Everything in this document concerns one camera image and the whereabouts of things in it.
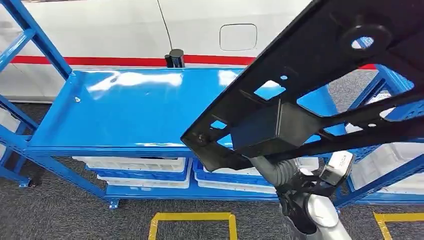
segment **black plastic panel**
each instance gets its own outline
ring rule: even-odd
[[[424,136],[423,116],[389,122],[379,115],[383,110],[424,99],[423,13],[421,0],[311,2],[213,101],[181,140],[213,171],[250,167],[246,156],[266,155],[281,161]],[[352,42],[360,37],[371,37],[374,42],[368,48],[352,48]],[[389,67],[412,81],[414,89],[330,117],[305,114],[306,110],[297,106],[301,96],[365,64]],[[254,92],[269,80],[286,91],[265,100]],[[278,111],[287,104],[294,107],[282,122]],[[261,115],[273,125],[261,121]],[[216,120],[227,127],[210,128]],[[341,123],[363,130],[342,136],[323,130]],[[217,143],[230,133],[235,151]],[[321,140],[299,142],[314,134]]]

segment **shelf top surface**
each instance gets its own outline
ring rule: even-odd
[[[241,73],[242,68],[75,70],[29,148],[178,148],[183,132]],[[260,88],[275,96],[277,84]],[[337,113],[326,87],[298,100],[322,116]],[[344,128],[330,132],[341,133]],[[231,147],[231,137],[220,144]]]

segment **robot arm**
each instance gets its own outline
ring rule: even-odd
[[[351,240],[328,197],[311,194],[306,211],[317,229],[315,233],[307,235],[309,240]]]
[[[308,239],[350,240],[328,196],[345,180],[353,159],[350,152],[335,152],[319,176],[299,169],[296,159],[273,164],[260,156],[250,162],[275,186],[282,213]]]

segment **white robot part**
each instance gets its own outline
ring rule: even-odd
[[[306,211],[319,231],[313,235],[309,235],[309,240],[352,239],[340,222],[336,208],[328,197],[312,194],[307,202]]]
[[[329,162],[325,165],[319,177],[327,183],[336,186],[344,176],[349,174],[353,161],[354,155],[352,153],[336,151],[331,155]]]

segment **black cylindrical post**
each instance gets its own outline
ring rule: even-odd
[[[172,49],[169,52],[174,68],[184,68],[186,66],[184,64],[183,55],[184,51],[181,49]]]
[[[174,67],[171,56],[169,54],[165,55],[165,61],[166,61],[166,67],[167,68],[173,68]]]

